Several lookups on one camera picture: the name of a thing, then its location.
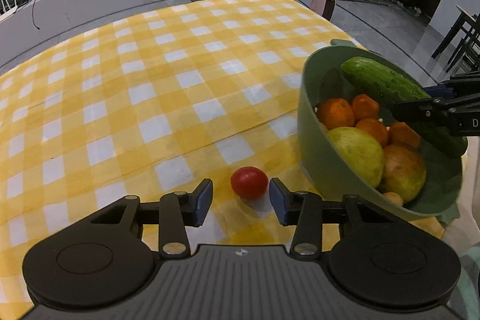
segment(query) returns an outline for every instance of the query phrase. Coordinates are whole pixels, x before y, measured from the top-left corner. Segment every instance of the chair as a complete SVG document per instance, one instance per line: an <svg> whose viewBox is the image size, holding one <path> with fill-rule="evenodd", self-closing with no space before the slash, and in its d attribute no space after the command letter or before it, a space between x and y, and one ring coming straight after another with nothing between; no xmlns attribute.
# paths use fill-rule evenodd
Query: chair
<svg viewBox="0 0 480 320"><path fill-rule="evenodd" d="M461 59L472 71L480 70L480 16L474 16L474 18L475 23L469 30L464 27L461 28L465 37L460 40L460 44L448 60L446 72L454 67L456 71L461 65Z"/></svg>
<svg viewBox="0 0 480 320"><path fill-rule="evenodd" d="M447 36L443 38L438 48L435 50L433 55L431 55L431 57L434 59L436 59L445 49L447 49L448 45L450 45L456 35L460 33L463 25L465 25L466 23L468 23L470 26L475 24L475 17L470 16L464 9L462 9L458 5L457 9L459 10L460 15L448 31Z"/></svg>

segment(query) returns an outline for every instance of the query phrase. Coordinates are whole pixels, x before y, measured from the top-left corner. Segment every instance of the gray tile floor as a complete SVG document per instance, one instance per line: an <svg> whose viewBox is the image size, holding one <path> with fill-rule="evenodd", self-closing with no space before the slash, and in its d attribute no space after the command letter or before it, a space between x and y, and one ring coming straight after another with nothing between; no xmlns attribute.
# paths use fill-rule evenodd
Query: gray tile floor
<svg viewBox="0 0 480 320"><path fill-rule="evenodd" d="M311 0L301 1L305 4L311 2ZM165 0L123 10L88 22L24 52L0 67L0 75L77 34L138 13L189 2L190 0ZM381 5L355 2L354 0L339 0L331 22L358 40L367 49L379 53L402 67L423 86L435 85L437 82L447 79L444 68L454 48L450 46L440 58L432 59L431 54L439 45L442 36L394 4Z"/></svg>

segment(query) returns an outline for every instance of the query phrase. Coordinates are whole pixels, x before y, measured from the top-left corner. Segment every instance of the red tomato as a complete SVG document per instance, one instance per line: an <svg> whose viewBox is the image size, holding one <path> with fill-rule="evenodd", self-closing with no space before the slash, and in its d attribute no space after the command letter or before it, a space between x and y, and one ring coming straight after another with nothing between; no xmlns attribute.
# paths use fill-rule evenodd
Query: red tomato
<svg viewBox="0 0 480 320"><path fill-rule="evenodd" d="M259 168L242 167L233 173L230 184L240 198L257 199L267 191L268 177Z"/></svg>

